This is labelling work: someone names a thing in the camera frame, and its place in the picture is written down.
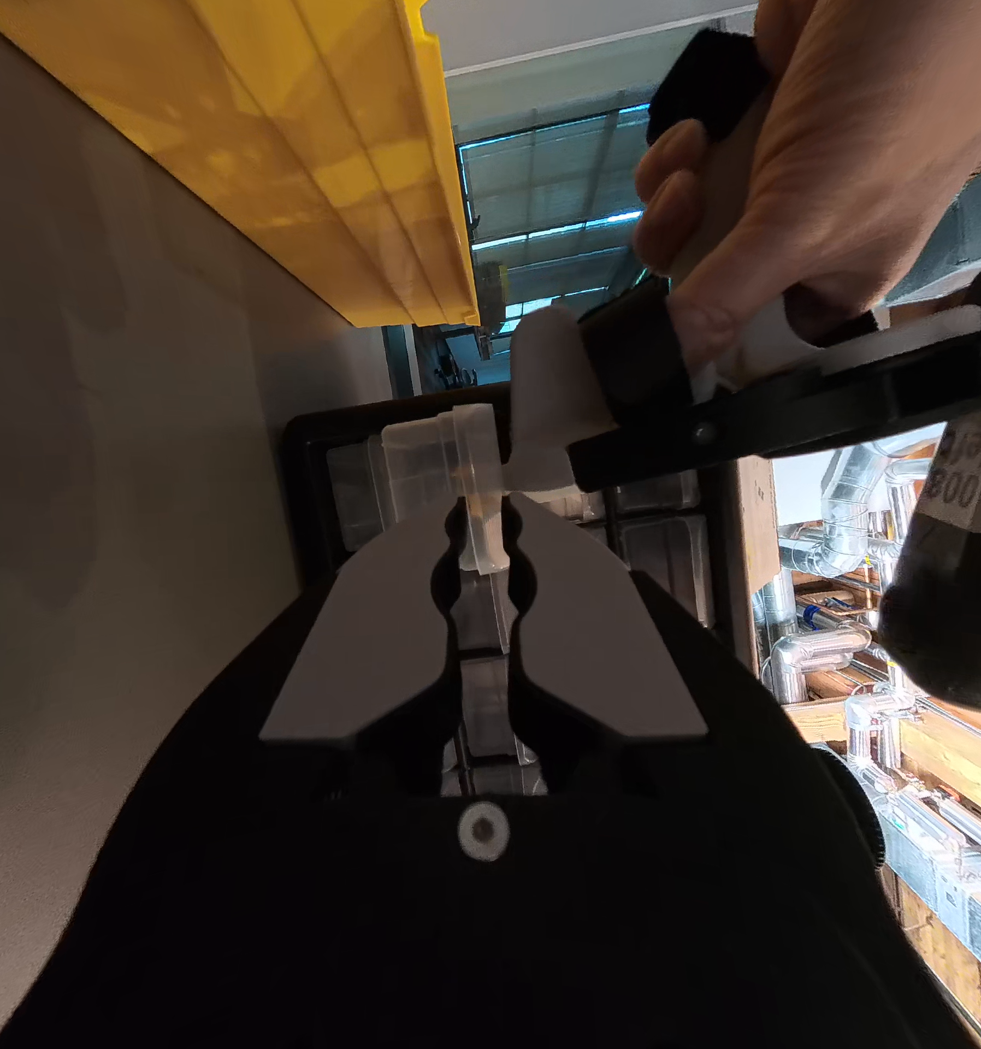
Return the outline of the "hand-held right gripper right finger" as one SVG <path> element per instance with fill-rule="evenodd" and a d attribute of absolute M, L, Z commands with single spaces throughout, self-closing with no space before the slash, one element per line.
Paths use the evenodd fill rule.
<path fill-rule="evenodd" d="M 504 504 L 510 554 L 509 711 L 531 749 L 566 731 L 621 744 L 707 736 L 707 723 L 622 560 L 520 493 Z"/>

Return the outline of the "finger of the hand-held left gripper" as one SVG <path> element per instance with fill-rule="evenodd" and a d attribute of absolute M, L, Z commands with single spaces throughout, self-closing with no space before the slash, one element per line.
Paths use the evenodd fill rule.
<path fill-rule="evenodd" d="M 566 447 L 614 429 L 576 318 L 548 307 L 525 316 L 510 343 L 513 447 Z"/>
<path fill-rule="evenodd" d="M 582 495 L 566 447 L 513 447 L 502 465 L 502 485 L 528 496 Z"/>

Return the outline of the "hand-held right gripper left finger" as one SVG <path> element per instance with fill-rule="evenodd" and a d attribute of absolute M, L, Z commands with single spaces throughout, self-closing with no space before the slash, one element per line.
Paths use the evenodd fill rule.
<path fill-rule="evenodd" d="M 441 497 L 339 570 L 274 701 L 266 744 L 345 746 L 457 668 L 465 504 Z"/>

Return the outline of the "clear plastic drawer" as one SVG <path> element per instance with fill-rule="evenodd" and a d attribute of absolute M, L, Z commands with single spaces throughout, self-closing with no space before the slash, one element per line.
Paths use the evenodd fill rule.
<path fill-rule="evenodd" d="M 380 436 L 392 520 L 463 500 L 456 625 L 462 721 L 445 750 L 444 793 L 534 795 L 536 755 L 510 725 L 507 686 L 512 623 L 510 560 L 502 533 L 502 455 L 494 409 L 463 405 L 385 427 Z"/>

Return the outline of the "black drawer cabinet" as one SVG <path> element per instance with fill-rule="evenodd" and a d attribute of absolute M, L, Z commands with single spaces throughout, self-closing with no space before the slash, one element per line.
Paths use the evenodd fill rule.
<path fill-rule="evenodd" d="M 334 560 L 340 555 L 338 542 L 327 536 L 318 513 L 329 509 L 323 491 L 326 468 L 316 465 L 315 454 L 351 441 L 380 435 L 385 426 L 413 422 L 476 403 L 491 404 L 495 411 L 502 452 L 510 452 L 510 383 L 438 391 L 423 397 L 303 414 L 287 423 L 280 443 L 279 461 L 285 484 L 287 517 L 303 585 L 311 586 L 339 570 Z M 715 625 L 709 627 L 721 641 L 735 649 L 732 598 L 735 555 L 735 467 L 697 471 L 701 489 L 700 512 L 708 524 L 712 571 Z"/>

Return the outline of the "yellow plastic bin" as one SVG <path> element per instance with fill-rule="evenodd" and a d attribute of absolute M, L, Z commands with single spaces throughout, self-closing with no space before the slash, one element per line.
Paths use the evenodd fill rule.
<path fill-rule="evenodd" d="M 0 33 L 356 327 L 474 324 L 411 1 L 0 1 Z"/>

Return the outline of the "person's left hand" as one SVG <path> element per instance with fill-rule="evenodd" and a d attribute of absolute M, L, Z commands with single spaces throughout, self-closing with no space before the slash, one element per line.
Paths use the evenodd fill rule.
<path fill-rule="evenodd" d="M 780 296 L 808 342 L 877 305 L 981 170 L 981 1 L 760 2 L 755 43 L 746 204 L 669 301 L 691 374 Z"/>

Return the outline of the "silver pipe bundle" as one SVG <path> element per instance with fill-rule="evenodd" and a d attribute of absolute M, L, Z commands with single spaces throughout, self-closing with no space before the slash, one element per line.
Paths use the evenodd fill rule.
<path fill-rule="evenodd" d="M 893 584 L 915 507 L 914 486 L 927 477 L 931 461 L 919 457 L 943 433 L 943 425 L 892 438 L 871 441 L 831 454 L 822 474 L 820 496 L 812 517 L 779 529 L 781 568 L 758 591 L 754 602 L 771 642 L 771 689 L 783 705 L 807 699 L 806 675 L 838 670 L 872 646 L 877 619 L 836 618 L 822 604 L 796 604 L 798 571 L 832 582 L 861 568 L 877 572 L 879 592 Z"/>

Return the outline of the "glass partition wall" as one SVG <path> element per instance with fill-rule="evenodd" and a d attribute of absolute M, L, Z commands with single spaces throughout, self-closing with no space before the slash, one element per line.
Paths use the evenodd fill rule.
<path fill-rule="evenodd" d="M 481 307 L 495 340 L 550 305 L 582 316 L 639 277 L 633 177 L 649 109 L 625 102 L 458 144 L 472 262 L 485 295 L 502 294 Z"/>

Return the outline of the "metal air duct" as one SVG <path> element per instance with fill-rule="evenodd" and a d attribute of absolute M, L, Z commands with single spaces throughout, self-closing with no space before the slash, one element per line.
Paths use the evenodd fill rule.
<path fill-rule="evenodd" d="M 942 791 L 854 771 L 886 837 L 886 862 L 981 963 L 981 816 Z"/>

